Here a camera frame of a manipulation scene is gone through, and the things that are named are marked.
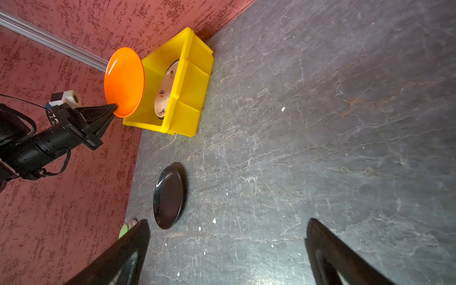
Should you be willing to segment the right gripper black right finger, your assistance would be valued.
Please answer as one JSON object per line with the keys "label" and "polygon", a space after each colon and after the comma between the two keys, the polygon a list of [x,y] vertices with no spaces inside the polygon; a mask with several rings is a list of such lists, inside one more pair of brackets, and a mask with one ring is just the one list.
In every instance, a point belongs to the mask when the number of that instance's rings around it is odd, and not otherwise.
{"label": "right gripper black right finger", "polygon": [[350,285],[393,284],[316,218],[308,222],[305,246],[318,285],[340,285],[341,277]]}

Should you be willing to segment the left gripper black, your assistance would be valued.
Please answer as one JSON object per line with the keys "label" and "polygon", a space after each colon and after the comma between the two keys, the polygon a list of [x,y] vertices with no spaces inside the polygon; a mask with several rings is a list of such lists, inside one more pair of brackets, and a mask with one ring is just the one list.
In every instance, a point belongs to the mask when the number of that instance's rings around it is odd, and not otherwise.
{"label": "left gripper black", "polygon": [[116,104],[79,107],[64,103],[47,111],[56,121],[37,133],[35,122],[17,110],[1,105],[1,179],[38,180],[60,173],[48,172],[45,166],[66,156],[60,170],[68,166],[71,150],[84,144],[96,150],[115,117]]}

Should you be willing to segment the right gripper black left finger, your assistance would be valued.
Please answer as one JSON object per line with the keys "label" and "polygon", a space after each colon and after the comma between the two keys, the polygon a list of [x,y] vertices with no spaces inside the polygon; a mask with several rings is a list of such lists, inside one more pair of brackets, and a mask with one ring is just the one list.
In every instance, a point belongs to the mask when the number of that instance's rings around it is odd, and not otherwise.
{"label": "right gripper black left finger", "polygon": [[123,237],[66,282],[68,285],[137,285],[150,242],[146,219],[140,220]]}

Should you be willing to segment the orange plate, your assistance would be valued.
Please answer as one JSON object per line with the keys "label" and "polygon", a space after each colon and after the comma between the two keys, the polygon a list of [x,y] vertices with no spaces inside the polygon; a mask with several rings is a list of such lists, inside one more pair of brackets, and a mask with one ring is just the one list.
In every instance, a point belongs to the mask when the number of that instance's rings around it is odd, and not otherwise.
{"label": "orange plate", "polygon": [[106,102],[115,104],[114,115],[131,116],[139,107],[145,89],[145,71],[139,55],[129,47],[118,49],[110,57],[104,74]]}

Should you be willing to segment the cream yellow plate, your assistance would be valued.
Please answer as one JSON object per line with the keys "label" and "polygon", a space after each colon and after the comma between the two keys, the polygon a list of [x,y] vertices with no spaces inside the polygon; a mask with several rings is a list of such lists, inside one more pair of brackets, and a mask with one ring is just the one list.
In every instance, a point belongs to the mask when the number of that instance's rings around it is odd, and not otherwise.
{"label": "cream yellow plate", "polygon": [[155,114],[161,120],[163,120],[166,115],[166,109],[171,96],[171,91],[176,77],[178,64],[179,60],[175,61],[165,72],[154,101]]}

